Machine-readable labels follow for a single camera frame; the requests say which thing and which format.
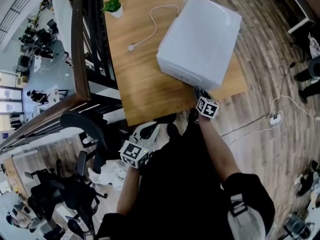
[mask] white box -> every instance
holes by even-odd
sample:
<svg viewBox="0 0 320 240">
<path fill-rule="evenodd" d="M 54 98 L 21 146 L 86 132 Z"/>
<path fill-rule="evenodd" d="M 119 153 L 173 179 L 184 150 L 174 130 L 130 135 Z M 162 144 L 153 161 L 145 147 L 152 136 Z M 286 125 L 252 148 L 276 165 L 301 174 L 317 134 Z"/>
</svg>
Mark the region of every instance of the white box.
<svg viewBox="0 0 320 240">
<path fill-rule="evenodd" d="M 149 149 L 126 140 L 120 149 L 121 160 L 128 165 L 139 168 L 150 158 Z"/>
<path fill-rule="evenodd" d="M 188 0 L 156 55 L 162 72 L 205 90 L 225 77 L 242 17 L 209 0 Z"/>
</svg>

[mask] tabletop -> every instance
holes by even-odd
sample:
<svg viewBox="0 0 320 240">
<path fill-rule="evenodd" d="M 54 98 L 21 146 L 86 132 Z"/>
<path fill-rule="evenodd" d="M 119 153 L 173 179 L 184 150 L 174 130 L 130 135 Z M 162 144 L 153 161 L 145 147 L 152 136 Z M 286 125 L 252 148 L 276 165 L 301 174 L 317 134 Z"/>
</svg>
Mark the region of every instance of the tabletop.
<svg viewBox="0 0 320 240">
<path fill-rule="evenodd" d="M 34 56 L 34 73 L 36 73 L 39 69 L 41 69 L 42 65 L 42 57 Z"/>
<path fill-rule="evenodd" d="M 54 85 L 50 89 L 46 90 L 45 93 L 49 102 L 49 107 L 52 107 L 53 105 L 57 104 L 60 101 L 57 85 Z"/>
<path fill-rule="evenodd" d="M 156 33 L 134 51 L 128 51 L 130 44 L 144 40 L 154 31 L 149 17 L 151 9 L 174 4 L 182 10 L 186 1 L 120 0 L 123 7 L 120 18 L 105 13 L 114 73 L 129 126 L 181 112 L 196 104 L 193 87 L 162 73 L 156 58 L 160 42 L 177 15 L 175 8 L 153 11 Z M 247 89 L 239 62 L 233 54 L 222 86 L 210 94 L 216 100 L 222 100 Z"/>
</svg>

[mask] green plant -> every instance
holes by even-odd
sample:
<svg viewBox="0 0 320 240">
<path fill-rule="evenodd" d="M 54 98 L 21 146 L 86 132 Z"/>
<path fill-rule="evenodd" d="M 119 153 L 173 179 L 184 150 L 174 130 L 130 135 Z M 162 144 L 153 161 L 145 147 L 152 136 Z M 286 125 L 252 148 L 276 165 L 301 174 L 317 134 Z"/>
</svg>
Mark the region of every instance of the green plant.
<svg viewBox="0 0 320 240">
<path fill-rule="evenodd" d="M 121 3 L 119 0 L 109 0 L 104 2 L 103 11 L 114 13 L 117 12 L 121 7 Z"/>
</svg>

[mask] wooden floor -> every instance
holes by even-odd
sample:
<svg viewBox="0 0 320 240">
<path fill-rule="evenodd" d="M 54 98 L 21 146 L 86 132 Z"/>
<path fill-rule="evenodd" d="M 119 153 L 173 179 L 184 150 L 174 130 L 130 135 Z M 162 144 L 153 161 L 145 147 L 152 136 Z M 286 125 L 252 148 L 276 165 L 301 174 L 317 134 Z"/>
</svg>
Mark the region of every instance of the wooden floor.
<svg viewBox="0 0 320 240">
<path fill-rule="evenodd" d="M 244 173 L 257 174 L 274 201 L 274 228 L 268 236 L 268 239 L 274 240 L 281 234 L 280 229 L 288 214 L 303 210 L 308 203 L 307 195 L 296 198 L 297 189 L 293 182 L 308 168 L 311 160 L 319 159 L 320 123 L 313 121 L 288 98 L 282 98 L 279 108 L 283 112 L 283 120 L 279 127 L 231 143 L 248 133 L 270 127 L 267 115 L 272 100 L 280 94 L 280 66 L 287 69 L 292 62 L 297 63 L 284 81 L 283 95 L 290 96 L 314 117 L 317 113 L 320 116 L 319 96 L 309 98 L 307 105 L 299 100 L 298 89 L 301 86 L 294 82 L 293 76 L 308 64 L 299 63 L 301 51 L 290 47 L 292 39 L 287 32 L 290 27 L 280 0 L 212 1 L 242 15 L 235 54 L 248 86 L 248 93 L 235 95 L 220 103 L 214 125 L 221 135 L 233 131 L 223 139 L 230 145 L 240 169 Z M 186 128 L 186 116 L 184 112 L 177 120 L 181 132 Z M 167 141 L 165 125 L 162 125 L 157 148 Z M 15 163 L 20 172 L 26 168 L 32 171 L 54 167 L 59 157 L 63 159 L 65 170 L 70 172 L 75 165 L 78 144 L 79 140 L 73 138 L 43 146 L 36 156 L 26 156 L 15 160 Z M 105 209 L 113 211 L 114 206 Z"/>
</svg>

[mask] person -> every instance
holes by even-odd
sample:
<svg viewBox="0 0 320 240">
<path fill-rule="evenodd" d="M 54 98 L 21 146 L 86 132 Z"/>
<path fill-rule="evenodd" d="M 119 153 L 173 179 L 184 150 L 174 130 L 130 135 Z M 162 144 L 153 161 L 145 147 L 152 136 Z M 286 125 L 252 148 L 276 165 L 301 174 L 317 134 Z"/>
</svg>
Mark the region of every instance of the person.
<svg viewBox="0 0 320 240">
<path fill-rule="evenodd" d="M 302 197 L 311 190 L 310 193 L 310 204 L 311 208 L 319 206 L 319 196 L 320 196 L 320 165 L 312 160 L 310 170 L 305 174 L 299 175 L 299 177 L 294 181 L 294 185 L 300 184 L 300 190 L 297 192 L 297 197 Z"/>
<path fill-rule="evenodd" d="M 36 56 L 41 56 L 43 58 L 51 59 L 51 62 L 53 62 L 55 59 L 55 57 L 54 57 L 55 52 L 53 50 L 47 50 L 47 49 L 38 47 L 38 48 L 34 49 L 33 53 Z"/>
<path fill-rule="evenodd" d="M 315 63 L 313 66 L 314 74 L 320 76 L 320 61 L 319 63 Z M 305 69 L 304 71 L 296 74 L 293 79 L 297 82 L 304 82 L 307 80 L 311 80 L 313 77 L 311 76 L 309 69 Z M 302 103 L 307 104 L 307 98 L 316 94 L 320 94 L 320 81 L 310 84 L 304 90 L 298 91 L 300 100 Z"/>
<path fill-rule="evenodd" d="M 18 38 L 24 44 L 33 44 L 35 41 L 32 39 L 31 36 L 24 34 L 22 37 Z"/>
<path fill-rule="evenodd" d="M 116 213 L 104 215 L 95 240 L 266 237 L 273 201 L 257 175 L 240 171 L 211 120 L 196 118 L 193 110 L 183 135 L 168 124 L 169 142 L 129 167 Z"/>
<path fill-rule="evenodd" d="M 33 218 L 31 219 L 27 214 L 24 213 L 22 210 L 16 210 L 16 218 L 13 218 L 8 212 L 7 216 L 5 217 L 6 221 L 17 228 L 27 229 L 33 232 L 35 227 L 39 224 L 39 219 Z"/>
<path fill-rule="evenodd" d="M 36 90 L 33 90 L 33 91 L 28 91 L 26 93 L 26 95 L 28 97 L 30 97 L 30 99 L 36 103 L 40 103 L 40 104 L 45 104 L 45 103 L 48 103 L 48 98 L 47 98 L 47 95 L 45 93 L 42 93 L 40 91 L 36 91 Z"/>
</svg>

